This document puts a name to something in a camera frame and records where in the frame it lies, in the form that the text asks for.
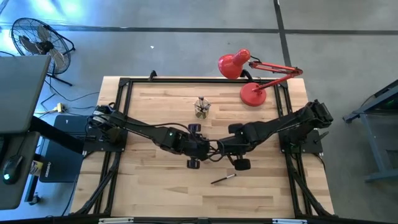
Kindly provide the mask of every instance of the desk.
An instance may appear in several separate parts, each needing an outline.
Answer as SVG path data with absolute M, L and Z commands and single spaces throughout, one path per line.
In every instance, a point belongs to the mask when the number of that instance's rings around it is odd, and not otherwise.
M 104 77 L 99 105 L 115 101 L 120 77 Z M 301 78 L 288 80 L 293 110 L 307 102 Z M 267 88 L 266 102 L 257 107 L 241 103 L 243 84 L 225 83 L 135 83 L 128 116 L 148 124 L 200 123 L 201 133 L 210 139 L 228 136 L 228 125 L 268 121 L 278 117 L 273 88 Z M 194 114 L 193 102 L 203 95 L 212 103 L 209 117 Z M 124 108 L 124 97 L 121 107 Z M 83 161 L 71 212 L 77 211 L 97 187 L 104 153 L 96 152 Z M 114 195 L 114 217 L 294 217 L 284 155 L 279 152 L 277 134 L 247 154 L 252 168 L 235 171 L 228 159 L 201 162 L 199 170 L 186 168 L 186 156 L 176 156 L 152 141 L 129 133 L 122 153 Z M 321 162 L 303 155 L 307 184 L 318 201 L 333 213 L 326 176 Z M 211 185 L 210 182 L 237 173 L 237 177 Z M 104 191 L 103 206 L 107 189 Z M 300 208 L 304 211 L 301 191 Z
M 50 59 L 48 55 L 0 57 L 0 134 L 10 141 L 10 145 L 3 151 L 4 158 L 0 156 L 1 172 L 11 156 L 20 152 L 24 157 L 15 184 L 6 185 L 0 180 L 0 210 L 17 208 L 21 202 L 39 140 L 39 133 L 31 129 L 35 120 L 32 117 Z M 27 195 L 30 193 L 33 197 L 34 190 L 28 190 Z

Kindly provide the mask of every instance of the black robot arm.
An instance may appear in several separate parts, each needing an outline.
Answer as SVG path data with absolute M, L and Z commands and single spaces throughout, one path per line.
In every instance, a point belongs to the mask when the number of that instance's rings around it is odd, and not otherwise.
M 184 125 L 169 123 L 168 125 L 183 126 L 188 132 L 173 127 L 165 127 L 167 124 L 149 125 L 113 111 L 110 106 L 98 106 L 91 117 L 89 125 L 92 128 L 100 128 L 104 133 L 105 141 L 116 142 L 121 129 L 126 129 L 134 134 L 151 139 L 161 149 L 173 154 L 185 154 L 190 157 L 187 166 L 198 169 L 199 161 L 219 161 L 227 156 L 237 170 L 250 169 L 250 161 L 243 159 L 245 153 L 252 151 L 263 143 L 272 134 L 288 129 L 286 141 L 298 144 L 299 141 L 313 128 L 328 127 L 333 118 L 326 106 L 317 100 L 307 103 L 300 110 L 273 119 L 268 122 L 256 121 L 246 124 L 231 124 L 228 127 L 233 136 L 216 140 L 217 149 L 210 145 L 210 141 L 198 134 L 195 128 L 187 128 Z
M 314 128 L 327 128 L 333 121 L 324 103 L 318 100 L 307 103 L 298 111 L 273 119 L 268 122 L 255 121 L 246 124 L 231 124 L 228 127 L 233 136 L 220 139 L 218 147 L 223 148 L 222 154 L 228 156 L 235 169 L 250 169 L 248 159 L 243 159 L 245 153 L 252 151 L 256 146 L 267 140 L 272 134 L 288 129 L 289 144 L 299 144 Z

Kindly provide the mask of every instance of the fan stand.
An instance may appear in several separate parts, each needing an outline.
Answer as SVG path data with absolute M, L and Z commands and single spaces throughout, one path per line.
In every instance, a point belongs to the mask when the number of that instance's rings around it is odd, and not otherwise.
M 60 81 L 60 82 L 62 82 L 62 83 L 64 83 L 64 84 L 67 84 L 68 86 L 73 86 L 71 83 L 68 83 L 67 81 L 62 80 L 62 79 L 56 77 L 55 75 L 47 74 L 47 77 L 53 78 L 53 79 L 55 79 L 55 80 L 57 80 L 57 81 Z
M 59 34 L 55 29 L 53 29 L 53 28 L 50 27 L 49 25 L 44 25 L 43 27 L 45 27 L 45 28 L 48 29 L 48 30 L 51 30 L 52 32 L 56 33 L 57 35 L 59 35 L 60 37 L 62 37 L 64 40 L 66 40 L 67 42 L 69 42 L 69 43 L 72 44 L 72 48 L 71 48 L 70 50 L 68 50 L 67 52 L 63 53 L 64 55 L 70 53 L 71 51 L 75 51 L 75 50 L 76 50 L 75 44 L 73 44 L 73 42 L 70 41 L 68 38 L 66 38 L 66 37 L 64 37 L 63 35 Z M 47 74 L 47 76 L 50 77 L 50 78 L 53 78 L 53 79 L 55 79 L 55 80 L 57 80 L 57 81 L 60 81 L 60 82 L 62 82 L 62 83 L 64 83 L 64 84 L 67 84 L 68 86 L 73 86 L 71 83 L 68 83 L 67 81 L 62 80 L 62 79 L 60 79 L 60 78 L 58 78 L 58 77 L 55 76 L 55 63 L 54 63 L 54 65 L 53 65 L 52 74 L 51 74 L 51 75 L 50 75 L 50 74 Z

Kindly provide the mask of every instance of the wooden table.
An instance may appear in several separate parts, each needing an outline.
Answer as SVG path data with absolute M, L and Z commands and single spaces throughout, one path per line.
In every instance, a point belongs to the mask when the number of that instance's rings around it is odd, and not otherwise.
M 99 105 L 115 101 L 120 77 L 104 77 Z M 301 78 L 288 81 L 293 110 L 307 102 Z M 210 139 L 228 136 L 228 125 L 268 121 L 278 117 L 273 88 L 267 88 L 266 102 L 256 108 L 241 103 L 242 84 L 135 83 L 128 115 L 148 124 L 200 123 Z M 193 102 L 203 95 L 212 103 L 209 117 L 195 117 Z M 71 212 L 81 208 L 97 187 L 104 153 L 84 160 Z M 152 141 L 129 133 L 122 154 L 114 195 L 114 217 L 294 217 L 284 155 L 278 135 L 247 154 L 251 169 L 235 171 L 227 158 L 201 162 L 199 170 L 187 169 L 186 156 L 159 149 Z M 321 162 L 303 155 L 307 184 L 318 201 L 333 213 L 328 184 Z M 237 177 L 211 185 L 210 182 L 237 173 Z M 104 191 L 103 206 L 108 190 Z M 301 191 L 300 208 L 304 211 Z

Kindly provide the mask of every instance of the pen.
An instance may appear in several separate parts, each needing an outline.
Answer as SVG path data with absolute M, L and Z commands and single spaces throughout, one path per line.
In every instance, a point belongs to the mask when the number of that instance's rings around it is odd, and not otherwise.
M 223 180 L 226 180 L 228 178 L 235 177 L 235 176 L 236 176 L 236 174 L 232 174 L 232 175 L 226 176 L 224 178 L 221 178 L 220 180 L 213 181 L 211 184 L 215 184 L 215 183 L 218 183 L 220 181 L 223 181 Z

